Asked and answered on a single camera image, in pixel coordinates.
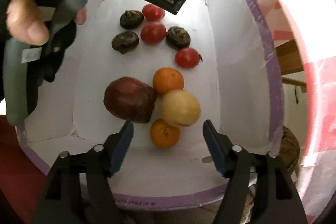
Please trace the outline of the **person's left hand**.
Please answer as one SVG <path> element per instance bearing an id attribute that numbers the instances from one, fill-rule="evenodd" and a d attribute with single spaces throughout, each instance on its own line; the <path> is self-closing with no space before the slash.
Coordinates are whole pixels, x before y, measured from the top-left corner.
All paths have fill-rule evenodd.
<path id="1" fill-rule="evenodd" d="M 11 0 L 6 16 L 7 30 L 17 41 L 42 46 L 49 40 L 43 13 L 34 0 Z"/>

